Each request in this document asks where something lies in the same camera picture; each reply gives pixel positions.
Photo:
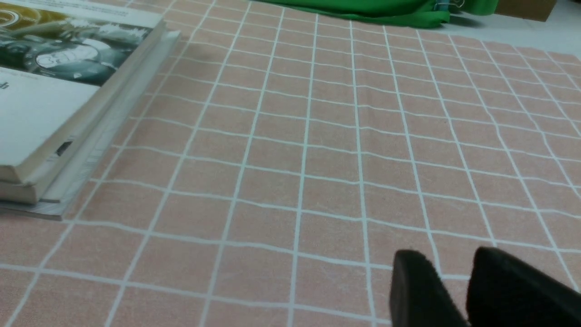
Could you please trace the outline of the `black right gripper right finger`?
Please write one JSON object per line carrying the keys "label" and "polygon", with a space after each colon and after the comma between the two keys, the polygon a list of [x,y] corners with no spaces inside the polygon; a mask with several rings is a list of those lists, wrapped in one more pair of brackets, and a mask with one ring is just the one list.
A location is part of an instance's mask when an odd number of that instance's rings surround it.
{"label": "black right gripper right finger", "polygon": [[466,310],[473,327],[578,327],[579,292],[496,247],[474,254]]}

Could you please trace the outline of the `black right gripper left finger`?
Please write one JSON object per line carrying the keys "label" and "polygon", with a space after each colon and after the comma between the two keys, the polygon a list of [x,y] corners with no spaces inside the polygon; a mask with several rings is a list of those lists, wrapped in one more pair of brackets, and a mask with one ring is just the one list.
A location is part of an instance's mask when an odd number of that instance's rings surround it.
{"label": "black right gripper left finger", "polygon": [[394,255],[389,294],[394,327],[467,327],[433,264],[419,251]]}

